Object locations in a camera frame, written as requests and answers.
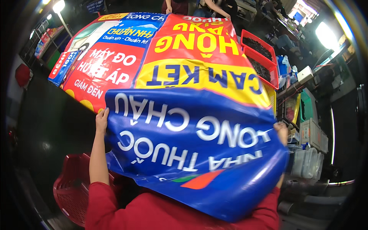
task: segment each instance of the plastic bin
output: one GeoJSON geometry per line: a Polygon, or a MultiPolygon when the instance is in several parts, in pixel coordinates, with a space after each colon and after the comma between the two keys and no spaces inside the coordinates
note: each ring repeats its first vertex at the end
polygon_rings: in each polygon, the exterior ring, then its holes
{"type": "Polygon", "coordinates": [[[319,180],[321,177],[324,156],[316,148],[297,150],[294,155],[291,175],[307,179],[319,180]]]}
{"type": "Polygon", "coordinates": [[[270,98],[273,115],[276,117],[276,91],[265,83],[262,83],[262,85],[265,91],[267,92],[268,97],[270,98]]]}
{"type": "Polygon", "coordinates": [[[256,62],[261,64],[263,67],[265,67],[270,72],[271,82],[268,82],[267,80],[262,78],[262,76],[259,76],[259,78],[261,79],[262,82],[264,82],[271,88],[278,90],[279,89],[279,76],[277,74],[277,67],[274,66],[272,62],[265,61],[265,59],[263,59],[264,56],[262,56],[261,54],[255,54],[250,49],[247,49],[246,47],[244,48],[244,54],[247,57],[254,59],[256,62]]]}
{"type": "Polygon", "coordinates": [[[312,147],[321,149],[321,128],[310,118],[300,123],[301,144],[309,143],[312,147]]]}
{"type": "Polygon", "coordinates": [[[277,59],[276,59],[276,55],[275,55],[275,50],[273,49],[272,46],[270,46],[267,42],[263,41],[262,39],[260,39],[259,37],[255,36],[254,34],[252,33],[249,33],[248,31],[246,30],[242,30],[241,31],[241,38],[240,38],[240,44],[243,46],[243,47],[247,47],[251,50],[253,50],[254,52],[256,52],[257,54],[261,55],[262,57],[264,57],[266,60],[274,63],[276,66],[277,66],[277,59]],[[246,44],[243,43],[243,38],[250,38],[256,42],[258,42],[259,44],[261,44],[266,50],[268,50],[270,53],[271,53],[271,58],[272,58],[272,61],[269,60],[267,57],[264,57],[262,54],[258,53],[257,51],[255,51],[254,49],[250,48],[249,46],[247,46],[246,44]]]}
{"type": "Polygon", "coordinates": [[[304,110],[302,110],[301,102],[300,102],[300,123],[313,118],[313,107],[311,98],[304,92],[304,90],[300,93],[300,99],[304,103],[304,110]],[[302,117],[302,111],[304,111],[305,119],[302,117]]]}
{"type": "Polygon", "coordinates": [[[261,64],[263,67],[265,67],[270,72],[270,82],[262,78],[262,76],[260,76],[260,79],[267,85],[271,86],[273,89],[278,90],[279,89],[279,74],[277,71],[277,60],[275,56],[275,51],[273,50],[272,46],[270,46],[269,44],[267,44],[265,41],[261,40],[260,38],[256,37],[255,35],[247,32],[246,30],[243,30],[241,33],[240,44],[243,48],[244,54],[247,57],[254,59],[256,62],[261,64]],[[272,59],[275,60],[275,62],[270,61],[267,57],[263,56],[262,54],[258,53],[254,49],[245,45],[243,43],[243,37],[251,38],[259,42],[263,47],[265,47],[268,51],[270,51],[272,59]]]}

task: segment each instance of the lamp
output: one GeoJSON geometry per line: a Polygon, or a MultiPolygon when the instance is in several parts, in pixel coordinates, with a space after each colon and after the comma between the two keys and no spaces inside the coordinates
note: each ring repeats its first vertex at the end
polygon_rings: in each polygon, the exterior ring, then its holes
{"type": "Polygon", "coordinates": [[[60,13],[60,11],[62,11],[65,7],[65,2],[64,0],[60,0],[57,3],[55,3],[55,5],[52,7],[52,9],[54,10],[55,13],[60,13]]]}
{"type": "Polygon", "coordinates": [[[317,27],[316,35],[322,45],[327,49],[333,49],[335,51],[339,49],[339,43],[335,34],[324,22],[321,22],[317,27]]]}
{"type": "Polygon", "coordinates": [[[61,14],[60,14],[60,11],[62,11],[63,9],[64,9],[64,7],[65,7],[65,2],[64,2],[64,0],[60,0],[60,1],[58,1],[57,3],[55,3],[55,5],[52,7],[52,9],[54,10],[54,12],[59,16],[59,18],[60,18],[60,20],[61,20],[61,22],[62,22],[62,24],[64,25],[64,28],[67,30],[67,32],[68,32],[68,34],[69,34],[69,36],[72,38],[73,37],[73,35],[71,34],[71,32],[69,31],[69,28],[67,27],[67,25],[65,24],[65,22],[64,22],[64,19],[63,19],[63,17],[61,16],[61,14]]]}

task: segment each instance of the electrical wire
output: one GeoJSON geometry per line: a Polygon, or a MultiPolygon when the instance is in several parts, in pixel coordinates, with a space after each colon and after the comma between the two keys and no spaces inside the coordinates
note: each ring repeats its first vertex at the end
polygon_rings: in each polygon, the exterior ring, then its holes
{"type": "Polygon", "coordinates": [[[312,70],[314,70],[314,68],[316,68],[316,65],[318,64],[318,62],[320,61],[320,59],[328,52],[328,51],[330,51],[331,49],[328,49],[328,50],[326,50],[326,52],[324,52],[320,57],[319,57],[319,59],[317,60],[317,62],[314,64],[314,66],[313,66],[313,68],[312,68],[312,70]]]}
{"type": "Polygon", "coordinates": [[[297,93],[298,92],[298,90],[299,89],[301,89],[303,87],[303,85],[302,86],[300,86],[299,88],[297,88],[297,90],[295,90],[295,92],[293,93],[293,94],[291,94],[290,96],[288,96],[287,98],[285,98],[280,104],[282,104],[282,103],[284,103],[287,99],[289,99],[290,97],[292,97],[292,96],[294,96],[295,95],[295,93],[297,93]]]}

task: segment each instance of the vinyl banner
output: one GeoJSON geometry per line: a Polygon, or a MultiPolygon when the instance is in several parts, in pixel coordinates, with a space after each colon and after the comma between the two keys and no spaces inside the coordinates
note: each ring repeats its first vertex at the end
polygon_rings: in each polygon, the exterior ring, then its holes
{"type": "Polygon", "coordinates": [[[110,170],[228,222],[278,182],[289,156],[228,19],[105,15],[67,50],[81,54],[60,87],[110,108],[110,170]]]}

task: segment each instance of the yellow banner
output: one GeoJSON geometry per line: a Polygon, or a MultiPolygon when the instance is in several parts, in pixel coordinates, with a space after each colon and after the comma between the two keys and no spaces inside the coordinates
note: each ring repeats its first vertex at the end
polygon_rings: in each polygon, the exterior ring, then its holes
{"type": "Polygon", "coordinates": [[[109,20],[109,19],[122,19],[125,16],[127,16],[129,13],[121,13],[121,14],[108,14],[108,15],[104,15],[101,18],[99,18],[99,21],[102,20],[109,20]]]}
{"type": "Polygon", "coordinates": [[[271,105],[261,81],[251,67],[200,60],[164,59],[145,64],[135,82],[136,89],[173,86],[207,89],[247,106],[268,108],[271,105]]]}

